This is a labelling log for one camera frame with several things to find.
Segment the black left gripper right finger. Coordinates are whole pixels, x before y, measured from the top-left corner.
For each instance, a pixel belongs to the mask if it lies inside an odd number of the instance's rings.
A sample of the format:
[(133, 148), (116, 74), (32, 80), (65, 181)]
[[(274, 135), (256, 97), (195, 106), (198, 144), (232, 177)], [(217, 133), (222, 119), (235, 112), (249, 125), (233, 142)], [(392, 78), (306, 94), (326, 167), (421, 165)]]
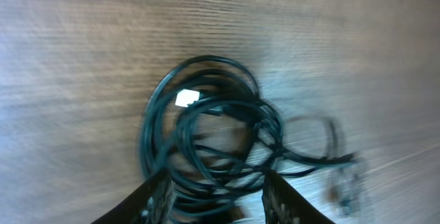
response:
[(334, 224), (274, 170), (265, 174), (262, 202), (266, 224)]

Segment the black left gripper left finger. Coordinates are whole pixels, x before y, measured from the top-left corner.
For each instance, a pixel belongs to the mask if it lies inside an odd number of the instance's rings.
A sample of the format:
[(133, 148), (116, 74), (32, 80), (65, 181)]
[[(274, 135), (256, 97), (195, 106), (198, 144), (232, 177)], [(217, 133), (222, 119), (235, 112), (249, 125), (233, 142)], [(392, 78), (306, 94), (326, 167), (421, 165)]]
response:
[(174, 201), (173, 180), (169, 171), (162, 169), (92, 224), (165, 223)]

